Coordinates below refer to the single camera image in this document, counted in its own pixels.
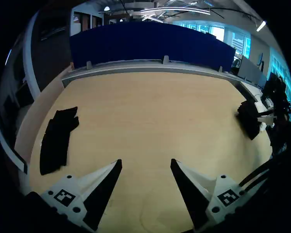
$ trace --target window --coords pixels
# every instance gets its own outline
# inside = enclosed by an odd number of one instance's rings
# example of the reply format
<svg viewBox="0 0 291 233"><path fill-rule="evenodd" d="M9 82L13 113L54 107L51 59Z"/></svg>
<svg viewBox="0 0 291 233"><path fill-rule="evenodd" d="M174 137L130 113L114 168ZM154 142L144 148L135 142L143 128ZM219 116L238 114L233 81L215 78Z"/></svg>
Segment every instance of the window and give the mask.
<svg viewBox="0 0 291 233"><path fill-rule="evenodd" d="M242 54L249 59L251 39L242 33L227 30L227 40L224 41L228 45L236 49L237 54Z"/></svg>
<svg viewBox="0 0 291 233"><path fill-rule="evenodd" d="M206 33L209 32L209 26L208 25L199 25L198 31Z"/></svg>
<svg viewBox="0 0 291 233"><path fill-rule="evenodd" d="M214 26L209 25L201 25L201 24L186 24L186 23L180 23L179 26L190 28L196 31L200 31L203 33L210 33L220 41L223 41L224 38L224 28L218 28Z"/></svg>
<svg viewBox="0 0 291 233"><path fill-rule="evenodd" d="M193 30L196 30L197 27L196 27L196 24L189 24L189 28L193 29Z"/></svg>
<svg viewBox="0 0 291 233"><path fill-rule="evenodd" d="M291 76L289 70L284 66L284 64L281 64L278 59L276 59L274 56L272 58L272 73L276 74L278 77L282 77L282 80L286 84L286 95L287 100L291 103Z"/></svg>
<svg viewBox="0 0 291 233"><path fill-rule="evenodd" d="M248 37L245 38L244 56L249 59L251 39Z"/></svg>
<svg viewBox="0 0 291 233"><path fill-rule="evenodd" d="M224 28L210 27L210 33L223 42Z"/></svg>

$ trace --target ceiling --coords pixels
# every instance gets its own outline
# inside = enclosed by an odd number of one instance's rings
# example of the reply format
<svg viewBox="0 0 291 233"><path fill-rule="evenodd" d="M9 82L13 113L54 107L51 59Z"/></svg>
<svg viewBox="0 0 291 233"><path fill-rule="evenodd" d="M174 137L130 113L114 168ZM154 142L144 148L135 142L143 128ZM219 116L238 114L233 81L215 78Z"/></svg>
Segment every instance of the ceiling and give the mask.
<svg viewBox="0 0 291 233"><path fill-rule="evenodd" d="M112 14L116 14L116 12L119 14L123 13L124 11L121 0L91 0L90 2L98 4L100 6L100 11L103 11L106 6L110 7ZM255 18L260 18L244 0L122 0L122 2L125 4L127 10L133 10L132 15L134 16L138 15L138 12L142 9L151 8L145 7L149 5L153 7L193 7L200 9L225 8L245 12L247 14L253 15ZM154 17L158 18L161 13L162 12L157 12L157 15ZM161 16L160 19L172 16L176 13L177 11L168 11L163 16ZM199 13L196 12L190 12L190 14L199 15Z"/></svg>

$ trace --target desk partition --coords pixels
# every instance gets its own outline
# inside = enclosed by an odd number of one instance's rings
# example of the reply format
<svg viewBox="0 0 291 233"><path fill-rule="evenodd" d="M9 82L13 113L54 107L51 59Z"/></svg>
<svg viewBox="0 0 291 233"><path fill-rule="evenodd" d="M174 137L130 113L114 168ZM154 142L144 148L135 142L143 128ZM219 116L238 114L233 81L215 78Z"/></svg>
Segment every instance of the desk partition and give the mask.
<svg viewBox="0 0 291 233"><path fill-rule="evenodd" d="M117 23L70 37L75 68L111 61L163 59L230 71L235 49L212 35L156 22Z"/></svg>

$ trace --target wooden table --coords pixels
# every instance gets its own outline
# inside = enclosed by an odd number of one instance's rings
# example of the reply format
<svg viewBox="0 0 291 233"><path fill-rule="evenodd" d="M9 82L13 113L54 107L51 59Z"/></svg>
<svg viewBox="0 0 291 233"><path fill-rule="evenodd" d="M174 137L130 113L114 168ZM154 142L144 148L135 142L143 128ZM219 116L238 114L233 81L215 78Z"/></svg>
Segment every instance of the wooden table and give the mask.
<svg viewBox="0 0 291 233"><path fill-rule="evenodd" d="M123 169L100 232L183 232L192 222L170 170L175 158L210 177L240 182L271 155L266 132L253 141L235 113L244 97L228 81L181 73L121 73L71 82L47 114L32 152L33 191L66 174L81 177L118 158ZM40 175L40 145L56 110L78 106L68 164Z"/></svg>

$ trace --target black cloth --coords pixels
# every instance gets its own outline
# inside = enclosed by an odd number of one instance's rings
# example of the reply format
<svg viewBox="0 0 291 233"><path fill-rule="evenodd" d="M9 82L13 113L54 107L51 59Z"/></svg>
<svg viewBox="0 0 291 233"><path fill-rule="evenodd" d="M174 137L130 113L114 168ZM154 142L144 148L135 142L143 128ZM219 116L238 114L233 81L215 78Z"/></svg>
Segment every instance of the black cloth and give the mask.
<svg viewBox="0 0 291 233"><path fill-rule="evenodd" d="M52 173L67 164L70 132L79 125L78 107L56 111L48 122L40 152L40 174Z"/></svg>
<svg viewBox="0 0 291 233"><path fill-rule="evenodd" d="M239 113L237 118L243 130L253 140L259 134L261 125L258 122L258 110L254 102L248 100L242 102L237 111Z"/></svg>

